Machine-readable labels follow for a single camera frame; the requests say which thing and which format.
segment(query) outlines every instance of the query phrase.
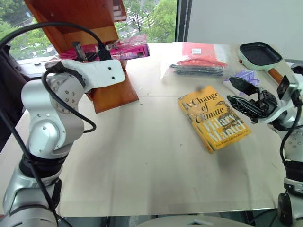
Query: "book cover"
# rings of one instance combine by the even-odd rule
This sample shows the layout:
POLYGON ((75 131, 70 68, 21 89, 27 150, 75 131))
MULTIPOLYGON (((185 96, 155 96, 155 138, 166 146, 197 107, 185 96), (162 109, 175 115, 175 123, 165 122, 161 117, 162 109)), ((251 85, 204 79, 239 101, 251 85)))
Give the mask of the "book cover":
POLYGON ((210 153, 251 133, 212 86, 180 97, 178 104, 210 153))

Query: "white table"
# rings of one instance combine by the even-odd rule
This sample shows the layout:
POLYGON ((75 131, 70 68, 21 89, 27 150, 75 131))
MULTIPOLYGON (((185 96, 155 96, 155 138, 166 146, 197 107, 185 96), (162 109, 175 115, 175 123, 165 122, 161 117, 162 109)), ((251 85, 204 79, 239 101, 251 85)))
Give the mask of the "white table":
MULTIPOLYGON (((160 78, 160 53, 168 44, 150 44, 151 56, 128 62, 127 71, 140 100, 96 114, 84 96, 79 110, 97 130, 75 141, 61 174, 64 216, 116 216, 254 210, 277 206, 285 171, 281 140, 264 124, 252 125, 243 140, 209 154, 179 109, 177 98, 197 86, 212 85, 232 94, 222 79, 160 78)), ((231 47, 232 68, 244 69, 231 47)), ((291 73, 283 61, 277 69, 291 73)), ((275 94, 264 72, 261 84, 275 94)), ((28 137, 29 116, 17 125, 28 137)), ((11 136, 0 154, 0 202, 21 151, 11 136)))

